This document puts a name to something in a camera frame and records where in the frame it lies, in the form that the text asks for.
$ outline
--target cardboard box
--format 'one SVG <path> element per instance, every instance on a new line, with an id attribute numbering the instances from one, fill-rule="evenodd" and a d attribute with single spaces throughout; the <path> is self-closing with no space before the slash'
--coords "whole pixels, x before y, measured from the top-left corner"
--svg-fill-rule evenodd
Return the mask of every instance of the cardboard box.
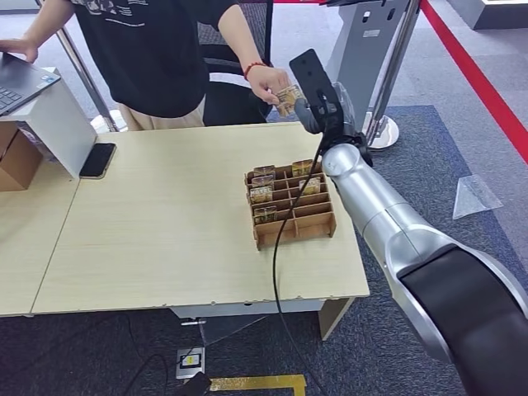
<path id="1" fill-rule="evenodd" d="M 14 122 L 0 122 L 0 191 L 26 190 L 42 160 Z"/>

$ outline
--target person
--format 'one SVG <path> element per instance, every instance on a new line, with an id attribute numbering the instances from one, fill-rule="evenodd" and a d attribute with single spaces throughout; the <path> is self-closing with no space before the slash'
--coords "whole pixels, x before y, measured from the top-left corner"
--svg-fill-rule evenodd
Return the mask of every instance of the person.
<path id="1" fill-rule="evenodd" d="M 0 40 L 0 51 L 32 63 L 74 13 L 129 130 L 204 125 L 209 72 L 198 21 L 218 30 L 256 96 L 278 104 L 274 92 L 290 85 L 285 71 L 262 63 L 236 0 L 46 0 L 26 33 Z"/>

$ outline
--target black t-shirt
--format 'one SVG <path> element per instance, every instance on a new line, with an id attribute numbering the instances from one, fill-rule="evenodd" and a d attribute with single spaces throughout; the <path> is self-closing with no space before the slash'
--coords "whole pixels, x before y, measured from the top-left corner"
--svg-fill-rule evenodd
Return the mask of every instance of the black t-shirt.
<path id="1" fill-rule="evenodd" d="M 71 0 L 115 101 L 149 116 L 189 114 L 209 74 L 198 21 L 217 29 L 235 0 Z"/>

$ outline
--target white graphic print on shirt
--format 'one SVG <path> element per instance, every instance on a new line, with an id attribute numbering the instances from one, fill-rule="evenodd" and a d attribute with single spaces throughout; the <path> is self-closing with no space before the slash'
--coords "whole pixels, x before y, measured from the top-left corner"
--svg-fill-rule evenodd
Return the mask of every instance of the white graphic print on shirt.
<path id="1" fill-rule="evenodd" d="M 132 17 L 131 5 L 147 6 L 148 0 L 70 0 L 78 6 L 84 6 L 92 15 L 104 16 L 106 21 L 115 22 L 121 25 L 130 27 L 144 26 L 144 23 L 134 23 L 133 21 L 117 20 L 115 17 Z M 117 3 L 126 3 L 127 7 L 120 6 Z"/>

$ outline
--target small card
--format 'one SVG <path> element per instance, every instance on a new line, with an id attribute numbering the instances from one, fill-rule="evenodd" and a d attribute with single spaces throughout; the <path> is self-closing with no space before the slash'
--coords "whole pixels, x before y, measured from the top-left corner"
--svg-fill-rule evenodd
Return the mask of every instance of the small card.
<path id="1" fill-rule="evenodd" d="M 275 166 L 275 165 L 268 165 L 266 167 L 256 167 L 255 169 L 253 170 L 253 177 L 262 177 L 262 176 L 269 176 L 269 175 L 273 175 L 273 178 L 275 177 Z"/>
<path id="2" fill-rule="evenodd" d="M 267 208 L 255 209 L 255 224 L 266 224 L 277 221 L 277 207 L 268 206 Z"/>
<path id="3" fill-rule="evenodd" d="M 295 112 L 295 101 L 304 98 L 305 96 L 302 95 L 302 92 L 301 92 L 299 86 L 291 85 L 277 93 L 277 97 L 279 99 L 280 103 L 277 107 L 280 116 L 287 117 Z"/>
<path id="4" fill-rule="evenodd" d="M 262 204 L 273 200 L 273 189 L 271 186 L 256 187 L 250 190 L 250 200 L 252 204 Z"/>
<path id="5" fill-rule="evenodd" d="M 299 190 L 302 190 L 302 186 L 305 185 L 304 180 L 299 182 Z M 321 180 L 319 178 L 312 178 L 309 180 L 309 184 L 306 185 L 305 190 L 302 192 L 303 196 L 310 196 L 312 194 L 319 194 L 321 192 Z"/>
<path id="6" fill-rule="evenodd" d="M 253 188 L 271 186 L 273 189 L 273 182 L 275 180 L 275 175 L 253 177 L 251 184 Z"/>
<path id="7" fill-rule="evenodd" d="M 293 177 L 308 176 L 312 169 L 313 161 L 312 159 L 305 159 L 304 161 L 297 161 L 291 164 L 291 173 Z"/>

